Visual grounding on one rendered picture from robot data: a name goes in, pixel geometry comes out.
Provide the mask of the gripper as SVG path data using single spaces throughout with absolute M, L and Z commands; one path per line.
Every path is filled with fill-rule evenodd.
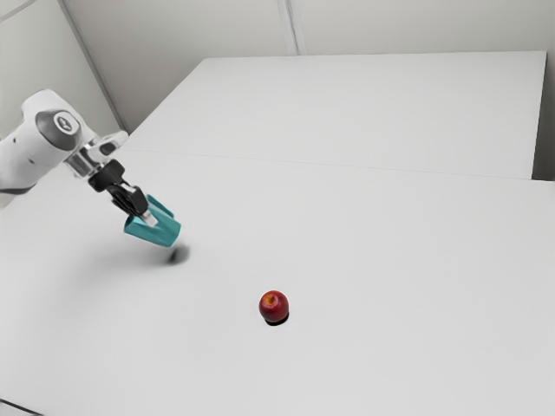
M 90 177 L 88 184 L 96 192 L 109 191 L 113 204 L 127 215 L 140 218 L 148 226 L 155 226 L 158 220 L 149 211 L 145 194 L 139 186 L 124 181 L 124 172 L 124 166 L 112 159 Z

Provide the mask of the teal faceted mug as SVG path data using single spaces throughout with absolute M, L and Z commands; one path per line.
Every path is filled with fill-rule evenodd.
M 162 247 L 171 247 L 180 235 L 181 223 L 160 201 L 150 194 L 146 195 L 147 219 L 129 216 L 123 230 L 128 235 Z

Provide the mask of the red apple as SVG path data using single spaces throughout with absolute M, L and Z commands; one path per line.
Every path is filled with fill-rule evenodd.
M 290 305 L 285 294 L 277 290 L 270 290 L 261 296 L 258 310 L 266 322 L 274 324 L 289 316 Z

